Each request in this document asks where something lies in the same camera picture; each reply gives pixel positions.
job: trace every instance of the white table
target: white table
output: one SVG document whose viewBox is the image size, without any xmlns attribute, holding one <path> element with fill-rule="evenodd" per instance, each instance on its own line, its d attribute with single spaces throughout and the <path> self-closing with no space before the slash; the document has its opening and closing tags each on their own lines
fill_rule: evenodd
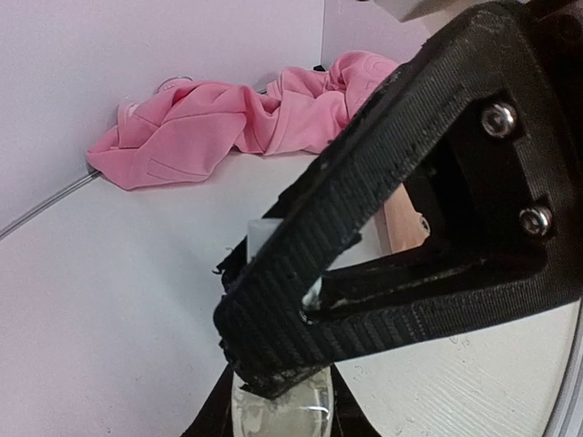
<svg viewBox="0 0 583 437">
<path fill-rule="evenodd" d="M 179 436 L 225 361 L 211 271 L 308 165 L 231 155 L 197 186 L 98 178 L 0 241 L 0 435 Z M 373 225 L 342 263 L 379 256 Z M 577 306 L 341 363 L 385 436 L 539 436 Z"/>
</svg>

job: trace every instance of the curved edge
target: curved edge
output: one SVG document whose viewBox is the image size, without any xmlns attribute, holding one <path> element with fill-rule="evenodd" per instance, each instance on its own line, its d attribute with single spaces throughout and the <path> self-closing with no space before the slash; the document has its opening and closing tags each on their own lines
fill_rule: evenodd
<svg viewBox="0 0 583 437">
<path fill-rule="evenodd" d="M 579 302 L 577 327 L 555 407 L 543 437 L 583 435 L 583 304 Z"/>
</svg>

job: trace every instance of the pink fabric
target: pink fabric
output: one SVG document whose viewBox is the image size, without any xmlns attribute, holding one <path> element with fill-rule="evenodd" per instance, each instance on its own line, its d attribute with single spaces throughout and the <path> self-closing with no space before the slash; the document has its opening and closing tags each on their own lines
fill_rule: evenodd
<svg viewBox="0 0 583 437">
<path fill-rule="evenodd" d="M 201 182 L 233 145 L 262 155 L 320 153 L 396 67 L 382 56 L 350 52 L 326 73 L 286 68 L 267 95 L 180 79 L 141 105 L 121 108 L 118 125 L 89 149 L 87 161 L 132 189 Z"/>
</svg>

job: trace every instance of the textured black plastic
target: textured black plastic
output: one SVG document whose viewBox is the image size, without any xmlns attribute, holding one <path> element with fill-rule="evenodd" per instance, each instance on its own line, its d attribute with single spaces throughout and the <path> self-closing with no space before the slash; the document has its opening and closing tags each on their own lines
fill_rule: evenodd
<svg viewBox="0 0 583 437">
<path fill-rule="evenodd" d="M 524 13 L 509 3 L 482 5 L 430 39 L 282 195 L 271 216 L 285 220 L 255 260 L 244 266 L 240 245 L 220 265 L 228 293 L 214 320 L 249 391 L 274 398 L 334 361 L 484 328 L 580 297 L 578 165 Z M 554 214 L 551 237 L 537 243 L 546 263 L 516 280 L 493 268 L 478 275 L 469 270 L 441 280 L 440 290 L 428 289 L 435 295 L 307 323 L 301 317 L 306 290 L 456 120 L 501 93 L 521 120 L 524 135 L 511 147 L 527 193 L 544 199 Z"/>
</svg>

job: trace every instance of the silver screw head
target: silver screw head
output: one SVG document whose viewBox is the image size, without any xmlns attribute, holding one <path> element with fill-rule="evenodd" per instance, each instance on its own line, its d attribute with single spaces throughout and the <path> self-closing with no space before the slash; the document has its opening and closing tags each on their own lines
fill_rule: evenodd
<svg viewBox="0 0 583 437">
<path fill-rule="evenodd" d="M 532 207 L 520 211 L 520 226 L 530 237 L 544 237 L 553 222 L 553 216 L 548 208 Z"/>
<path fill-rule="evenodd" d="M 508 103 L 498 102 L 489 105 L 482 112 L 482 127 L 493 138 L 506 138 L 517 127 L 517 111 Z"/>
</svg>

